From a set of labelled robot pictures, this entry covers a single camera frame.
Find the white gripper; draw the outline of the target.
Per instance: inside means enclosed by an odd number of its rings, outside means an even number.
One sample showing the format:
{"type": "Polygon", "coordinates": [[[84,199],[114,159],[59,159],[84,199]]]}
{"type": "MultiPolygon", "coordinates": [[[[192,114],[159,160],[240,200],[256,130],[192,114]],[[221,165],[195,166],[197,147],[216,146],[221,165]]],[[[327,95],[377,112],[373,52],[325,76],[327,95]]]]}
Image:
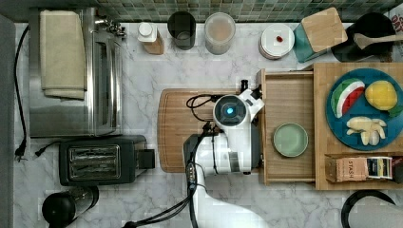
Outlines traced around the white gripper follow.
{"type": "Polygon", "coordinates": [[[221,130],[230,128],[246,129],[264,107],[262,90],[245,87],[241,83],[240,94],[228,94],[220,97],[213,108],[213,119],[221,130]]]}

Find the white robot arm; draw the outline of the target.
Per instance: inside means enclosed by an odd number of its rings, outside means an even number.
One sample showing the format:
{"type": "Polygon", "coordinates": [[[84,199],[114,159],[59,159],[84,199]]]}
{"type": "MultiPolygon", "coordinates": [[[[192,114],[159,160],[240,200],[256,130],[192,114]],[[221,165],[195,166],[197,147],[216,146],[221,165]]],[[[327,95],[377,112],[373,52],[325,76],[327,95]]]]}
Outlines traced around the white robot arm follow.
{"type": "Polygon", "coordinates": [[[193,228],[269,228],[257,213],[207,193],[211,175],[248,173],[259,165],[259,130],[254,123],[264,107],[262,92],[241,82],[240,94],[220,96],[213,107],[213,128],[191,135],[182,152],[193,228]]]}

